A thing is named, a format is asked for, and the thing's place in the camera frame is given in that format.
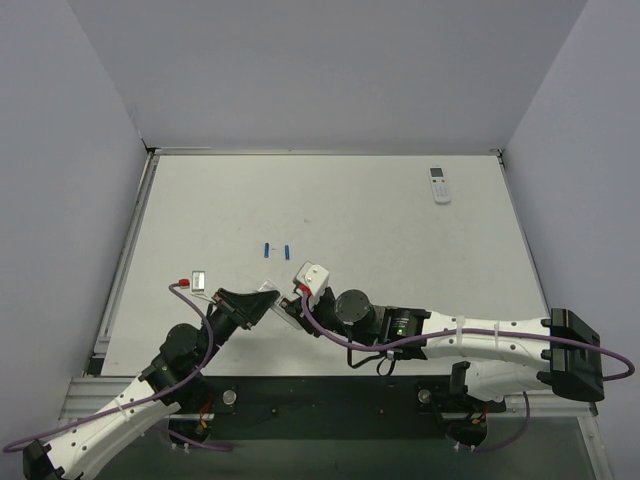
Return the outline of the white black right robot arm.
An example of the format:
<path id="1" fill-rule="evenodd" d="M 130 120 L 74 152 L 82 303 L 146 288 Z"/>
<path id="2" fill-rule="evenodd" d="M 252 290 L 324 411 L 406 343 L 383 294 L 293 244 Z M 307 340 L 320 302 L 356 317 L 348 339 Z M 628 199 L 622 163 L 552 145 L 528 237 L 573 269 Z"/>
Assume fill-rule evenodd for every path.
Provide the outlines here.
<path id="1" fill-rule="evenodd" d="M 499 402 L 506 395 L 550 390 L 578 402 L 605 397 L 599 334 L 568 309 L 543 318 L 486 320 L 409 307 L 373 305 L 361 291 L 315 296 L 300 289 L 287 312 L 309 334 L 349 351 L 390 361 L 445 358 L 460 380 L 454 393 Z"/>

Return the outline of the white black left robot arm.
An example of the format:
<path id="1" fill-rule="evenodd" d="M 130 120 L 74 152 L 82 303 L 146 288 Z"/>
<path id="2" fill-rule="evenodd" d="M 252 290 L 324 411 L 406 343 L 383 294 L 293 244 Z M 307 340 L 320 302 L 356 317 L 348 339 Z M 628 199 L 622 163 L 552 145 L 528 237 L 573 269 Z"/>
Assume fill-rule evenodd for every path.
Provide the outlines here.
<path id="1" fill-rule="evenodd" d="M 26 479 L 94 479 L 166 416 L 199 408 L 205 398 L 204 367 L 237 329 L 257 325 L 279 297 L 275 290 L 238 294 L 219 289 L 202 311 L 178 289 L 176 283 L 169 286 L 200 317 L 200 325 L 173 326 L 150 365 L 95 414 L 47 441 L 29 441 L 22 450 Z"/>

